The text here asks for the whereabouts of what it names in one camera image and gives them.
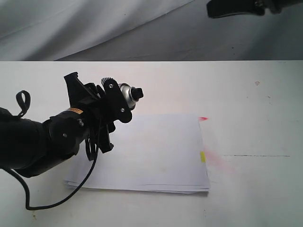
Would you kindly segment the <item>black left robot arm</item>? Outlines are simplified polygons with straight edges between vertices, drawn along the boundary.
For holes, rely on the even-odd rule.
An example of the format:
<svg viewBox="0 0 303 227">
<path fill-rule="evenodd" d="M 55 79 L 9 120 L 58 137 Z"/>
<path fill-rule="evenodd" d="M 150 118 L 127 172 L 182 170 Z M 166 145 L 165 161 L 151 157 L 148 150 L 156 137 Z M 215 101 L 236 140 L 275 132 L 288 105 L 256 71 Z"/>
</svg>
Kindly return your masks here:
<svg viewBox="0 0 303 227">
<path fill-rule="evenodd" d="M 113 79 L 101 85 L 83 84 L 77 72 L 65 76 L 70 107 L 44 122 L 25 118 L 31 103 L 30 94 L 19 91 L 17 115 L 0 110 L 0 166 L 30 178 L 40 175 L 78 154 L 85 144 L 88 160 L 99 151 L 113 148 L 109 134 L 115 129 L 114 106 L 121 91 Z"/>
</svg>

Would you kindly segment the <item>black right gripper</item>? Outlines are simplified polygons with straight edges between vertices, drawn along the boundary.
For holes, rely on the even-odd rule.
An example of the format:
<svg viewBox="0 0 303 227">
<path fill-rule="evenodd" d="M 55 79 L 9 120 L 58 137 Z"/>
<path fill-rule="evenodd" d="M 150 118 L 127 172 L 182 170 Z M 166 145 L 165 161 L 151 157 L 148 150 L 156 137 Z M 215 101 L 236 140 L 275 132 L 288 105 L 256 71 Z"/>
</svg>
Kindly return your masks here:
<svg viewBox="0 0 303 227">
<path fill-rule="evenodd" d="M 269 5 L 269 0 L 211 0 L 206 9 L 210 18 L 235 15 L 264 16 Z"/>
</svg>

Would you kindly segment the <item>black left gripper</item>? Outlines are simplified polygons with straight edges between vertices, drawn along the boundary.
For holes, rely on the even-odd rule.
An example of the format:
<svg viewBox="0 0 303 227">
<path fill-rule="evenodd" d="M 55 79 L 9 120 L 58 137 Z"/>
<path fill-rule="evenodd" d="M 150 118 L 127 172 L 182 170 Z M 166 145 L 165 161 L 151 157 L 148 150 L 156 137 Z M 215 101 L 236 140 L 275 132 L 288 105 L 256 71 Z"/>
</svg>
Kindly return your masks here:
<svg viewBox="0 0 303 227">
<path fill-rule="evenodd" d="M 78 72 L 64 76 L 66 82 L 70 107 L 80 109 L 82 121 L 89 128 L 89 136 L 93 142 L 98 142 L 102 153 L 110 152 L 114 145 L 109 134 L 116 127 L 111 122 L 111 108 L 105 91 L 100 85 L 94 83 L 83 84 L 78 79 Z"/>
</svg>

